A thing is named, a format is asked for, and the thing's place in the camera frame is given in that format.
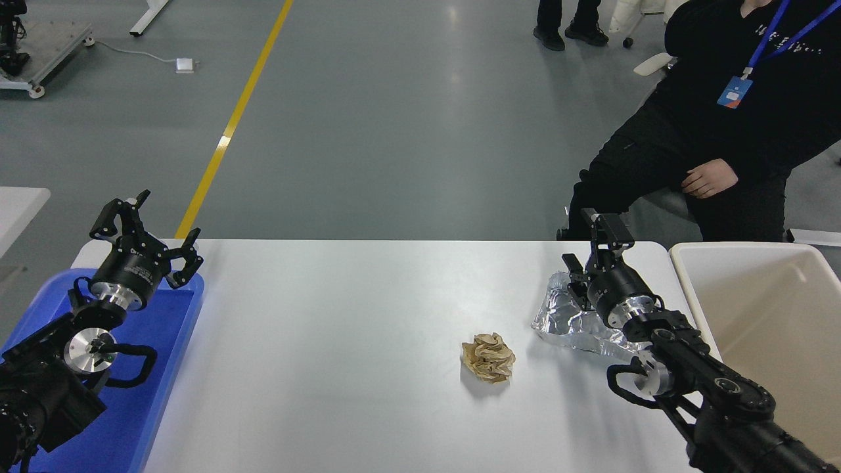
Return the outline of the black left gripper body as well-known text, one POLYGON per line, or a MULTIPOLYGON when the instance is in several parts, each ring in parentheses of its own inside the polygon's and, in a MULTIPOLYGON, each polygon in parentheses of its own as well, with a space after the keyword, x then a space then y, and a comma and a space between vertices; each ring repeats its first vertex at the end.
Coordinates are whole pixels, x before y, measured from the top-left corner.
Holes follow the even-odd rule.
POLYGON ((160 281, 171 271, 157 260, 168 249, 165 243, 147 243, 140 249, 113 244, 108 257, 94 273, 91 294, 101 298, 108 285, 128 288, 139 300, 150 300, 160 281))

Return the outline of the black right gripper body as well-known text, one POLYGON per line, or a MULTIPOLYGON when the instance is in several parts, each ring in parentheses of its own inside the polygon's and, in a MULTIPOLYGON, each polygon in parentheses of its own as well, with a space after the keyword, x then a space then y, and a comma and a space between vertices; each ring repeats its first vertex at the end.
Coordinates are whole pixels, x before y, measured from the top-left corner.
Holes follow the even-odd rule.
POLYGON ((604 266, 591 258, 586 269, 586 298, 604 324, 626 324, 655 311, 655 294, 624 261, 604 266))

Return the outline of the person's left hand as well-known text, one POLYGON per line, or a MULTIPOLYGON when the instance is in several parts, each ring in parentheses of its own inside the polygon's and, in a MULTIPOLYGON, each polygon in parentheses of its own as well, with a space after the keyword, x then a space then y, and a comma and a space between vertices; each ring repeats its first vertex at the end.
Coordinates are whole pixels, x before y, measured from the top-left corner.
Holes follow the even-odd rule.
POLYGON ((697 200, 705 200, 727 191, 738 181, 732 167, 724 159, 717 158, 686 171, 681 191, 697 200))

